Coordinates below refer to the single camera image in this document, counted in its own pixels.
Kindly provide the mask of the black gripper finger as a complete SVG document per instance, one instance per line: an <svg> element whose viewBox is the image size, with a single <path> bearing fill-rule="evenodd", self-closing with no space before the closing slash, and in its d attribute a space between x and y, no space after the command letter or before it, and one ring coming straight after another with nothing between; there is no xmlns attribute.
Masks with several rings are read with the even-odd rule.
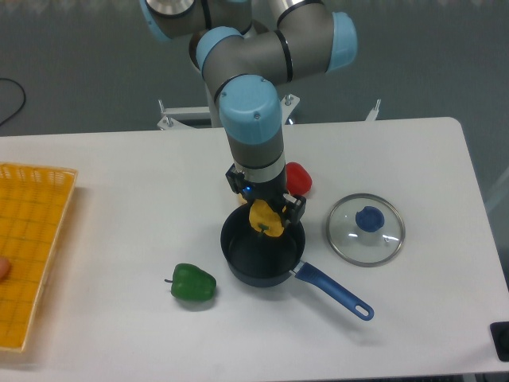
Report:
<svg viewBox="0 0 509 382"><path fill-rule="evenodd" d="M287 229L289 226L294 226L301 222L307 200L302 195L291 195L289 193L285 193L283 198L285 206L282 211L282 225L284 229Z"/></svg>
<svg viewBox="0 0 509 382"><path fill-rule="evenodd" d="M233 190L237 197L239 205L250 205L251 204L251 187L246 186L243 188L236 187Z"/></svg>

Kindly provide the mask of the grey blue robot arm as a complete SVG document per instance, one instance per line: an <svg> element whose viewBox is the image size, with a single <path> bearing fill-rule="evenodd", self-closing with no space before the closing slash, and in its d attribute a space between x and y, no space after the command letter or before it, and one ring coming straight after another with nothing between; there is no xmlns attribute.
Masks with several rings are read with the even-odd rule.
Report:
<svg viewBox="0 0 509 382"><path fill-rule="evenodd" d="M197 36L190 57L227 135L232 191L248 203L265 201L283 226L297 224L306 201L286 186L277 86L351 64L358 50L352 19L321 1L272 1L277 26L256 33L248 1L143 1L140 7L156 36Z"/></svg>

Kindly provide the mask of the white metal robot base frame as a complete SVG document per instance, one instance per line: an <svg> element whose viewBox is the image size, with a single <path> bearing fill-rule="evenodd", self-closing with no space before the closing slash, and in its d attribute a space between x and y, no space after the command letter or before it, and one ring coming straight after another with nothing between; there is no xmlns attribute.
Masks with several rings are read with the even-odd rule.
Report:
<svg viewBox="0 0 509 382"><path fill-rule="evenodd" d="M292 116L301 99L294 94L286 94L281 99L282 123L294 125L296 119ZM161 118L157 127L162 131L186 130L198 125L210 125L212 128L221 127L220 118L216 111L210 111L209 107L171 107L164 106L161 99L158 100Z"/></svg>

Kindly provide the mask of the person fingertip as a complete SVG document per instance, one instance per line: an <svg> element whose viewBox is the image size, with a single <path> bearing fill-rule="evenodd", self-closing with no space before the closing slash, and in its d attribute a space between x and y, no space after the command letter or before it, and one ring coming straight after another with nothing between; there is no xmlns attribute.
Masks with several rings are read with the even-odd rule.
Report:
<svg viewBox="0 0 509 382"><path fill-rule="evenodd" d="M5 257L1 257L0 258L0 280L3 280L7 277L7 275L10 272L10 268L11 268L11 262Z"/></svg>

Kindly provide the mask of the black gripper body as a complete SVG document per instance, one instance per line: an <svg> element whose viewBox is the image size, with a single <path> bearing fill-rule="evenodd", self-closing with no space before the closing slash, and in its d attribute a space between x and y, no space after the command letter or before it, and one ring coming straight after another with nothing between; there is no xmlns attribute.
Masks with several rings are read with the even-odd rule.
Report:
<svg viewBox="0 0 509 382"><path fill-rule="evenodd" d="M284 195L286 188L286 168L275 178L264 181L248 181L243 173L236 170L232 165L226 172L226 179L231 190L240 194L249 204L255 200L263 200L270 206L283 206L285 204Z"/></svg>

